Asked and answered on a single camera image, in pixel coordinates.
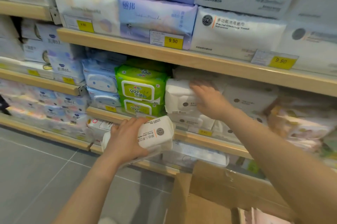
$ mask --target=store shelf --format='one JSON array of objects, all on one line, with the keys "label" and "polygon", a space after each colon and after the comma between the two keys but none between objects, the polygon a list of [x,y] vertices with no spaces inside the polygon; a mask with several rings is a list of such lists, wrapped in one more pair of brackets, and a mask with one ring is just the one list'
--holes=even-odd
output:
[{"label": "store shelf", "polygon": [[[130,119],[129,116],[124,116],[121,114],[109,112],[106,110],[101,110],[93,107],[87,109],[87,114],[91,117],[110,121],[116,124],[120,124],[124,119]],[[184,141],[190,144],[198,145],[201,147],[210,148],[213,150],[219,150],[228,154],[238,155],[240,157],[252,159],[251,155],[242,145],[237,145],[235,143],[226,142],[218,139],[214,139],[207,136],[202,136],[199,134],[194,134],[191,132],[185,132],[179,129],[175,131],[175,140]]]},{"label": "store shelf", "polygon": [[42,21],[53,21],[50,10],[46,6],[21,4],[10,1],[0,1],[0,14],[32,18]]},{"label": "store shelf", "polygon": [[0,68],[0,78],[24,83],[27,85],[38,86],[70,95],[80,95],[84,90],[83,87],[79,87],[77,85],[70,85],[55,80],[31,76],[2,68]]},{"label": "store shelf", "polygon": [[62,41],[337,97],[337,77],[283,70],[214,55],[61,28]]},{"label": "store shelf", "polygon": [[[91,146],[90,151],[94,152],[96,154],[102,154],[103,153],[101,146],[94,145],[94,144]],[[133,165],[137,166],[137,167],[140,167],[140,168],[143,168],[143,169],[153,171],[153,172],[157,172],[157,173],[160,173],[160,174],[163,174],[163,175],[166,175],[166,176],[170,176],[170,177],[175,177],[175,175],[177,173],[180,173],[180,171],[178,169],[175,169],[175,168],[172,168],[172,167],[169,167],[169,166],[164,166],[164,165],[154,163],[154,162],[151,162],[151,161],[148,161],[148,160],[143,160],[143,161],[134,163]]]},{"label": "store shelf", "polygon": [[61,134],[57,134],[55,132],[50,132],[41,128],[37,128],[31,125],[23,124],[22,122],[16,120],[15,118],[5,115],[5,114],[0,114],[0,124],[17,129],[19,131],[27,132],[29,134],[33,134],[48,140],[52,141],[57,141],[72,147],[80,148],[82,150],[89,151],[90,149],[90,143],[77,140],[68,136],[64,136]]}]

